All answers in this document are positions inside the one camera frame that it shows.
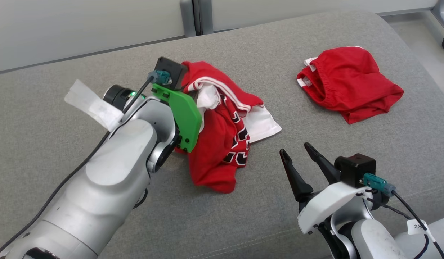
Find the green bracket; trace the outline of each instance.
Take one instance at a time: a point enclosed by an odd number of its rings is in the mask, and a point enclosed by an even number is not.
[[[167,102],[174,114],[175,122],[180,130],[181,141],[177,146],[191,152],[198,141],[202,117],[193,98],[180,91],[169,90],[158,84],[153,84],[153,95]]]

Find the cable connector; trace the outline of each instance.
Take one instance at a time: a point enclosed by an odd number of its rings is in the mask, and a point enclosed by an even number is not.
[[[382,193],[385,193],[388,197],[393,196],[391,191],[396,191],[396,187],[393,184],[389,184],[386,180],[370,173],[364,174],[362,184],[371,187],[374,190],[379,190]]]
[[[153,72],[148,73],[148,78],[153,77],[153,80],[151,80],[151,83],[157,83],[159,85],[166,85],[171,84],[171,74],[169,72],[164,70],[155,70]]]

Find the teal connector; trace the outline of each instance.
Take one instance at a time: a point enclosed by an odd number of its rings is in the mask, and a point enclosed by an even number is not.
[[[371,187],[374,190],[379,190],[389,197],[393,196],[391,191],[396,191],[396,187],[394,185],[389,184],[384,179],[370,173],[364,174],[362,184],[366,185],[367,187]]]

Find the tape strip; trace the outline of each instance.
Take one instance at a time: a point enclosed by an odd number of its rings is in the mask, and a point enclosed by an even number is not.
[[[100,99],[79,79],[65,96],[65,102],[87,113],[110,132],[119,126],[119,121],[123,118],[121,110]]]

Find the gray fabric surface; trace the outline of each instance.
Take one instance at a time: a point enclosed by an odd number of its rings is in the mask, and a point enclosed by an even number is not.
[[[298,87],[303,60],[339,46],[370,51],[404,90],[387,114],[348,125]],[[303,143],[334,161],[362,153],[427,222],[444,217],[444,95],[380,17],[334,12],[46,64],[0,75],[0,246],[39,210],[104,129],[63,98],[78,78],[99,95],[113,84],[138,89],[156,60],[205,60],[261,97],[283,131],[254,143],[233,193],[194,187],[184,156],[152,175],[149,195],[101,258],[322,258],[317,233],[303,235],[278,151],[286,149],[315,190],[326,186]],[[401,209],[400,203],[390,204]],[[375,212],[392,234],[403,217]]]

